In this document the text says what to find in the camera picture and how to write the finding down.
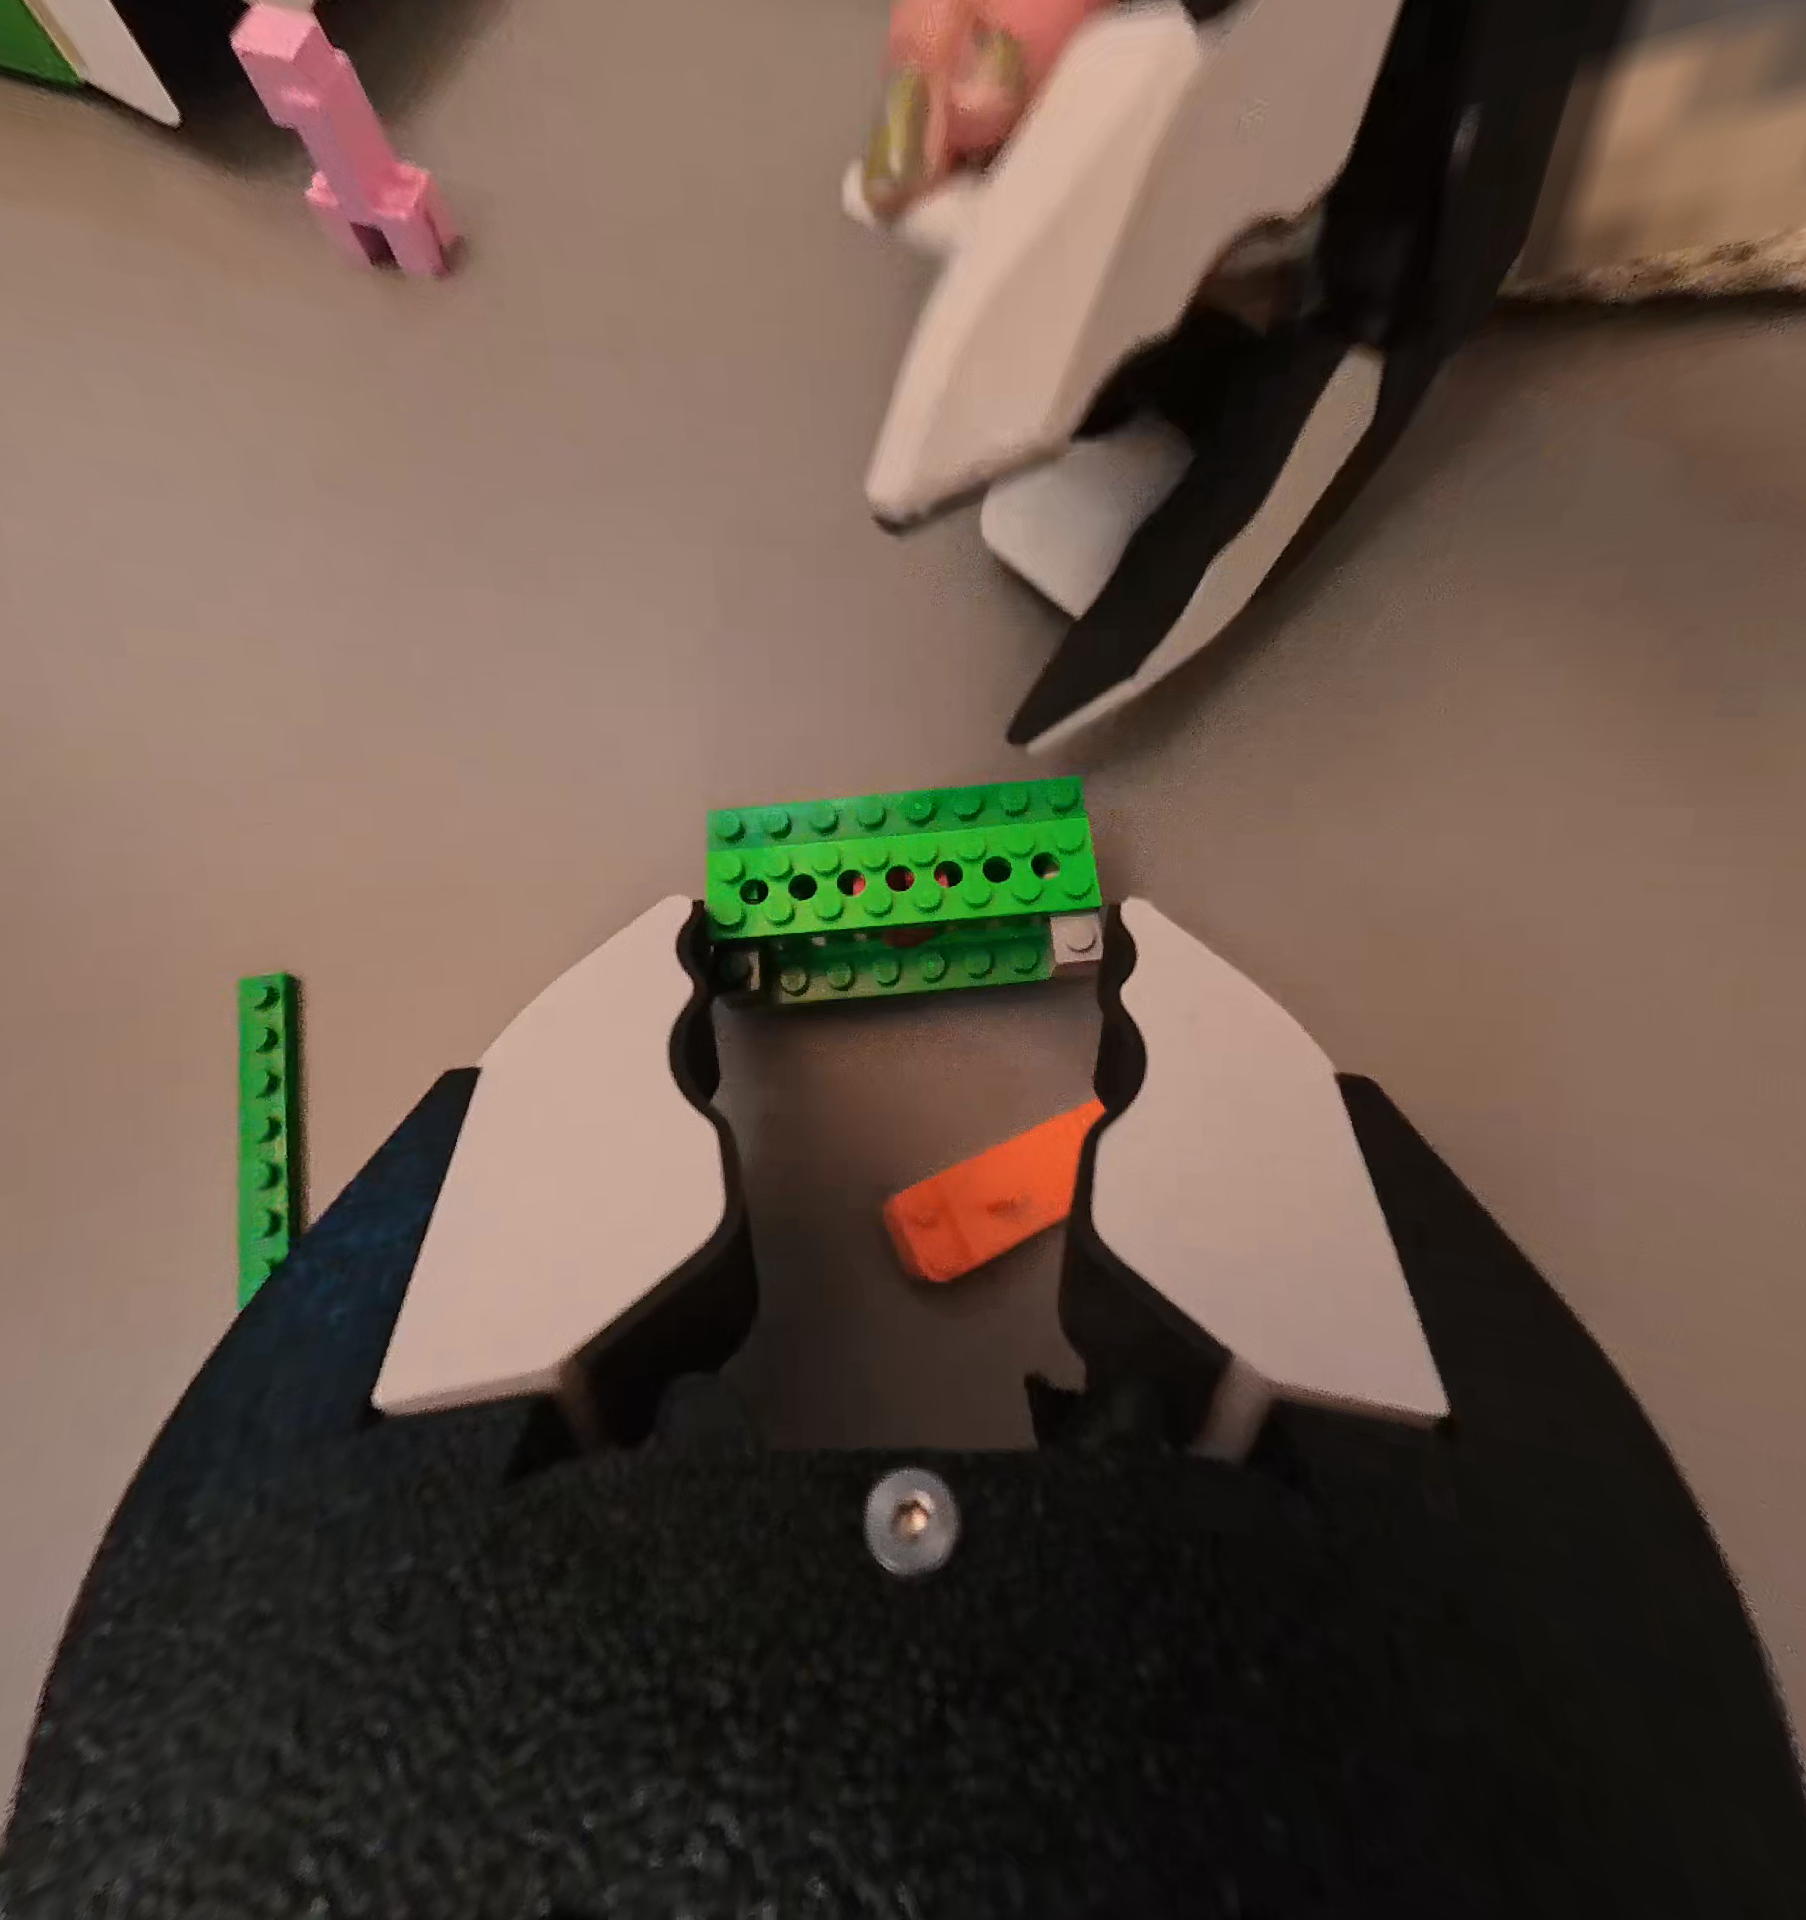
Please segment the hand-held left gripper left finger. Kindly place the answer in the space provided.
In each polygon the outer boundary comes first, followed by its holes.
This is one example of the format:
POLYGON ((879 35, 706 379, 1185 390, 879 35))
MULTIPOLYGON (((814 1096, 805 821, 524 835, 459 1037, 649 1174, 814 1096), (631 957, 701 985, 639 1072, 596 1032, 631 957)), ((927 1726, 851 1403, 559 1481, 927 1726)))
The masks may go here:
POLYGON ((571 964, 484 1050, 370 1403, 410 1419, 547 1396, 636 1446, 758 1312, 718 1113, 713 951, 687 897, 571 964))

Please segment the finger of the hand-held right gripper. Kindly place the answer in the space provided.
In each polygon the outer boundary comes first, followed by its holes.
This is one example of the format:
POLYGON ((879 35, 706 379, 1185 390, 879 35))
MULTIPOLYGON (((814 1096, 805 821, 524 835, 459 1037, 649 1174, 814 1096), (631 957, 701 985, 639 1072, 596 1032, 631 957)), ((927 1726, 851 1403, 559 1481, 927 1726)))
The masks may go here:
POLYGON ((912 527, 1062 456, 1107 379, 1166 339, 1252 229, 1308 215, 1347 165, 1399 5, 1094 15, 995 161, 899 221, 937 264, 865 470, 912 527))
POLYGON ((1380 424, 1385 366, 1343 339, 1166 339, 1066 451, 988 484, 986 549, 1067 620, 1014 749, 1060 753, 1236 625, 1380 424))

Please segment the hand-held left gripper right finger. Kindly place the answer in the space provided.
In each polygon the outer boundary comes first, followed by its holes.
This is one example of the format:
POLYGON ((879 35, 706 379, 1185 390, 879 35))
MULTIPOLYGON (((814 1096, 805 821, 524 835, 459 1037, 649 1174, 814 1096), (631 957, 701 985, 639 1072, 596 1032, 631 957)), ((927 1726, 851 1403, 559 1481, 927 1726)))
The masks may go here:
POLYGON ((1323 1048, 1138 897, 1105 917, 1095 1004, 1070 1428, 1234 1465, 1290 1412, 1439 1435, 1444 1379, 1323 1048))

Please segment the green lego plate with holes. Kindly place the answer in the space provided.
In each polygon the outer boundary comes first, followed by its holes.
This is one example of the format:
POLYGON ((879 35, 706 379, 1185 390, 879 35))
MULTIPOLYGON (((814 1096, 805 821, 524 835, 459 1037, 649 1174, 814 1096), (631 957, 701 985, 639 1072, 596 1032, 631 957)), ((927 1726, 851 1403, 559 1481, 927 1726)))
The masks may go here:
POLYGON ((1104 890, 1091 835, 1072 821, 722 846, 701 902, 711 935, 737 943, 1077 915, 1104 890))

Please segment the green lego assembly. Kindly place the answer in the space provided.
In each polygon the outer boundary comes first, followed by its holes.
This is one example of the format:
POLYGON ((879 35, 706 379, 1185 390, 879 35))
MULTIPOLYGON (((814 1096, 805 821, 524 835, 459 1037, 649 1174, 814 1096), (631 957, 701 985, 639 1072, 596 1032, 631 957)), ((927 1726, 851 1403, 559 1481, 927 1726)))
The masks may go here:
POLYGON ((1077 915, 807 937, 718 939, 715 982, 737 1002, 811 1009, 1090 979, 1105 957, 1104 902, 1077 915))

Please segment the narrow green lego plate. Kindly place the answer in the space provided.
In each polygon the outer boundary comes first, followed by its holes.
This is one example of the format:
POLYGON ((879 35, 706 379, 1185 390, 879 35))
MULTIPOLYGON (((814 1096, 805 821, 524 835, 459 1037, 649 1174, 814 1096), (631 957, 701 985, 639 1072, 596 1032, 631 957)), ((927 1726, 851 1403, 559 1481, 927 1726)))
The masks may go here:
POLYGON ((758 853, 838 846, 884 837, 1040 829, 1086 816, 1077 778, 868 790, 711 809, 704 815, 704 849, 758 853))
POLYGON ((248 975, 235 988, 235 1306, 257 1297, 305 1226, 299 980, 248 975))

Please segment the person's right forearm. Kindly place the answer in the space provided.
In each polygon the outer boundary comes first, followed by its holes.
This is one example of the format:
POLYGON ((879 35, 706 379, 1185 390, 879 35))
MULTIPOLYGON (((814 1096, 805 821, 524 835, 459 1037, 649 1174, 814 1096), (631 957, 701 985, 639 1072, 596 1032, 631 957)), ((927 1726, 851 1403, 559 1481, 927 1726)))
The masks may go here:
POLYGON ((1631 309, 1665 301, 1806 298, 1806 223, 1755 240, 1659 252, 1541 278, 1509 278, 1501 302, 1631 309))

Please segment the pink lego pig figure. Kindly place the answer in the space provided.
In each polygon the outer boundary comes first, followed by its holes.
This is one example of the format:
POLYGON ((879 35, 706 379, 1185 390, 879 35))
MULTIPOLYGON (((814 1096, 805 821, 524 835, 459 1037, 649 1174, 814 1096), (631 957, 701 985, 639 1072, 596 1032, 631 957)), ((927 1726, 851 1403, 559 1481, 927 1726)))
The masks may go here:
POLYGON ((353 63, 314 12, 252 5, 230 46, 267 118, 311 165, 303 190, 317 229, 358 269, 442 278, 461 234, 436 177, 403 157, 353 63))

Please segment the green lego box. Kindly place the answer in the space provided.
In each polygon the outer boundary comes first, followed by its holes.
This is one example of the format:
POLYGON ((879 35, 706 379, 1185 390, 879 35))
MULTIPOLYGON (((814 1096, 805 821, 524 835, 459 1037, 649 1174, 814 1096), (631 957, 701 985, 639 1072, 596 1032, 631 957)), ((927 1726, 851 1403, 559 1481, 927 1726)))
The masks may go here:
POLYGON ((0 74, 95 93, 168 130, 181 125, 121 2, 0 2, 0 74))

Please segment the person's right hand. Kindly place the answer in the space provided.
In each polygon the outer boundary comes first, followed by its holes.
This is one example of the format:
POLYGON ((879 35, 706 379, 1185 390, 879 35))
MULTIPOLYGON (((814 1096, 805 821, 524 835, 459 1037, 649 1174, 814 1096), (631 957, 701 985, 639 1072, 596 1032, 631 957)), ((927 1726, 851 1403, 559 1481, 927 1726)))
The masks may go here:
POLYGON ((859 192, 884 224, 986 165, 1105 2, 893 2, 859 192))

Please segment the orange brick separator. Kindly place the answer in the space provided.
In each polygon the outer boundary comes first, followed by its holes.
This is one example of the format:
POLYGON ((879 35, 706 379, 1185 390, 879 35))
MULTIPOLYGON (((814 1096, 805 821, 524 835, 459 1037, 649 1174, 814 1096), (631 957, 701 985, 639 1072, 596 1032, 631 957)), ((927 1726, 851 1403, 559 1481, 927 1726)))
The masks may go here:
POLYGON ((1095 1099, 892 1194, 881 1220, 899 1270, 949 1284, 1067 1220, 1095 1099))

